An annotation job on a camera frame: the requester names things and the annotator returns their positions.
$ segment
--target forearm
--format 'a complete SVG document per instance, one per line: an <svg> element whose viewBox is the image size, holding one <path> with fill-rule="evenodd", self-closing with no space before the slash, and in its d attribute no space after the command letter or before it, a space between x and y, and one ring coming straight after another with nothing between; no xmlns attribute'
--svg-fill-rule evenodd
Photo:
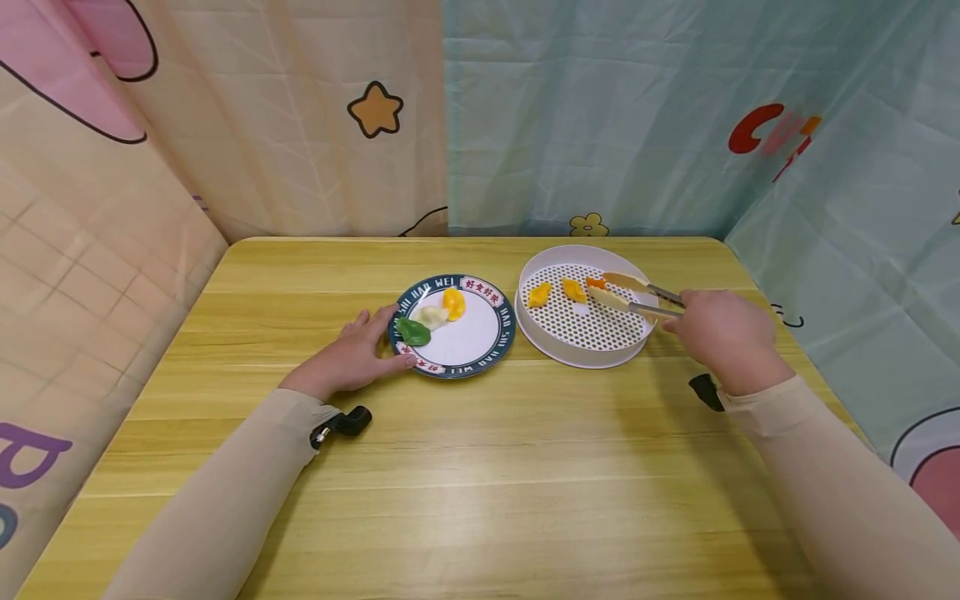
<svg viewBox="0 0 960 600"><path fill-rule="evenodd" d="M105 600L234 598L315 455L310 432L338 412L298 392L267 396L160 511Z"/></svg>
<svg viewBox="0 0 960 600"><path fill-rule="evenodd" d="M770 470L808 558L840 597L957 597L960 543L802 379L723 400Z"/></svg>

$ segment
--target left hand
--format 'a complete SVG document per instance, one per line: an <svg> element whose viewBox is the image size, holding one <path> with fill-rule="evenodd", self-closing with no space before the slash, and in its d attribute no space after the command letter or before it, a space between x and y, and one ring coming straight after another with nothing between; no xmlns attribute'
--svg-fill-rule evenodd
<svg viewBox="0 0 960 600"><path fill-rule="evenodd" d="M332 344L290 371L278 387L326 400L336 392L359 390L380 377L411 369L417 364L414 356L376 356L377 342L395 312L396 304L381 307L372 317L360 311Z"/></svg>

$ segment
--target hand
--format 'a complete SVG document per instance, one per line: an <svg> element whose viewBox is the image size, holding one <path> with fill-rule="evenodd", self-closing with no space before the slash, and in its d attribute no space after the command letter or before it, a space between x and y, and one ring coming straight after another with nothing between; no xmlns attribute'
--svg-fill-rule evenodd
<svg viewBox="0 0 960 600"><path fill-rule="evenodd" d="M690 357L713 371L731 396L745 396L791 378L774 348L777 332L763 309L730 290L681 292L684 315L663 323Z"/></svg>
<svg viewBox="0 0 960 600"><path fill-rule="evenodd" d="M377 341L395 312L396 304L381 307L373 317L360 311L332 344L293 369L278 387L325 400L336 392L359 390L380 377L410 369L417 364L414 356L376 356Z"/></svg>

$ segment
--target purple letter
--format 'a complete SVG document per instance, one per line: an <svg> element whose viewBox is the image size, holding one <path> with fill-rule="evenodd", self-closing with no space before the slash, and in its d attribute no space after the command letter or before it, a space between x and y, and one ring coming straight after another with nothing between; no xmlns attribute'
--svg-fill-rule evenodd
<svg viewBox="0 0 960 600"><path fill-rule="evenodd" d="M73 445L73 442L35 433L29 429L17 427L13 423L0 423L0 438L6 438L12 442L4 448L3 452L0 452L0 487L12 490L26 488L34 483L50 470L61 452L66 452ZM13 457L27 446L46 450L47 455L34 470L22 475L14 473Z"/></svg>

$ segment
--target green dumpling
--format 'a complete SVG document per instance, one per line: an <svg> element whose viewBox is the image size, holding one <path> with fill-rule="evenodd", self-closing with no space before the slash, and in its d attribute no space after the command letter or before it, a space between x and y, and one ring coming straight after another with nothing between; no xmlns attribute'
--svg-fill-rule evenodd
<svg viewBox="0 0 960 600"><path fill-rule="evenodd" d="M406 317L396 320L396 331L410 346L426 346L430 343L430 330L426 325L411 321Z"/></svg>

